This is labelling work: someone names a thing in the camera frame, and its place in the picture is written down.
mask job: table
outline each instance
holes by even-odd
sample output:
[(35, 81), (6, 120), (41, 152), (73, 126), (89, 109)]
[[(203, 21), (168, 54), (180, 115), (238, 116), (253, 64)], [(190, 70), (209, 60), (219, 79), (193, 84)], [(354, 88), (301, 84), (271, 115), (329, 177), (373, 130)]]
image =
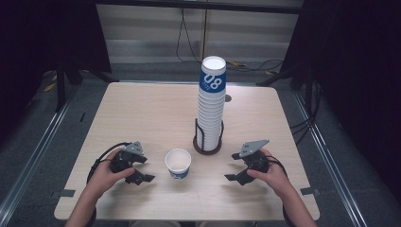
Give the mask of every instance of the table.
[[(97, 219), (284, 219), (280, 199), (264, 182), (241, 186), (224, 177), (245, 169), (243, 161), (231, 157), (243, 143), (270, 139), (264, 148), (286, 167), (300, 195), (301, 188), (310, 187), (279, 97), (272, 88), (237, 85), (227, 85), (226, 94), (232, 100), (224, 106), (221, 150), (201, 155), (192, 144), (198, 84), (111, 83), (65, 186), (76, 193), (60, 198), (55, 217), (69, 218), (101, 153), (120, 142), (140, 141), (148, 160), (135, 167), (156, 178), (140, 185), (117, 182), (98, 201)], [(165, 165), (166, 154), (174, 148), (192, 156), (188, 176), (181, 181), (172, 179)], [(312, 217), (319, 218), (313, 195), (302, 199)]]

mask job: black clamp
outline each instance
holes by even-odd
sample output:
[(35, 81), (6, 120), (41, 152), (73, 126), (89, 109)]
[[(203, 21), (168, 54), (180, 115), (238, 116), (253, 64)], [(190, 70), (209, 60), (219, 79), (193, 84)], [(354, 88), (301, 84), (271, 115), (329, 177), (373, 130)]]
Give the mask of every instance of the black clamp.
[[(147, 161), (147, 159), (148, 158), (144, 156), (144, 151), (142, 150), (142, 146), (139, 141), (130, 143), (123, 147), (123, 149), (114, 156), (110, 164), (110, 170), (113, 173), (120, 172), (124, 169), (132, 167), (132, 164), (135, 162), (143, 164)], [(127, 177), (125, 182), (139, 185), (141, 182), (151, 182), (154, 177), (155, 176), (153, 175), (142, 174), (135, 169), (135, 172)]]
[(267, 145), (269, 140), (259, 140), (248, 142), (242, 145), (242, 150), (239, 153), (232, 155), (233, 159), (244, 160), (247, 168), (242, 170), (238, 174), (226, 174), (224, 175), (229, 181), (238, 181), (241, 185), (251, 183), (254, 178), (247, 174), (247, 169), (254, 169), (260, 172), (269, 171), (269, 160), (266, 155), (260, 151), (260, 149)]

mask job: person's left hand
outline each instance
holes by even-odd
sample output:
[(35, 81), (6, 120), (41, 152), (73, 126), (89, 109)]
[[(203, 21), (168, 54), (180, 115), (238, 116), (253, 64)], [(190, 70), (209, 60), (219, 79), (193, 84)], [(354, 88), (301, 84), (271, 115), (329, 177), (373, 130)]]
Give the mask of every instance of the person's left hand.
[(101, 162), (97, 169), (94, 172), (91, 180), (85, 187), (85, 190), (88, 191), (88, 194), (96, 196), (100, 198), (104, 192), (109, 190), (117, 181), (129, 177), (135, 169), (133, 167), (127, 168), (121, 172), (113, 173), (110, 170), (110, 160), (121, 151), (123, 147), (119, 147), (114, 149), (105, 159), (106, 161)]

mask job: white wall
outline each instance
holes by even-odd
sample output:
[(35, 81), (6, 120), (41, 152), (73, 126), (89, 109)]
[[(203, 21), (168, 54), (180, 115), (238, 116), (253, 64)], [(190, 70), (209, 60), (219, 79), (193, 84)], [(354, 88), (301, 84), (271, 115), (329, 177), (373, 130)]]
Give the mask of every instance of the white wall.
[[(291, 7), (303, 4), (302, 0), (217, 2)], [(176, 47), (182, 21), (180, 9), (97, 5), (97, 11), (111, 63), (179, 60)], [(231, 61), (283, 59), (297, 18), (277, 13), (184, 10), (189, 39), (198, 59), (203, 44), (205, 56), (218, 55)], [(179, 56), (194, 59), (184, 30)]]

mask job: stack of paper cups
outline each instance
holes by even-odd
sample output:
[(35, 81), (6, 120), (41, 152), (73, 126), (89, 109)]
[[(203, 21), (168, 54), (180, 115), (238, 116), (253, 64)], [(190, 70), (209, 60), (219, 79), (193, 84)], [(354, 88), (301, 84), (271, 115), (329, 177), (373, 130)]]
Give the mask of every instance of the stack of paper cups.
[(222, 131), (225, 88), (225, 60), (216, 56), (207, 57), (201, 65), (198, 126), (196, 128), (197, 144), (202, 151), (212, 151), (218, 147)]

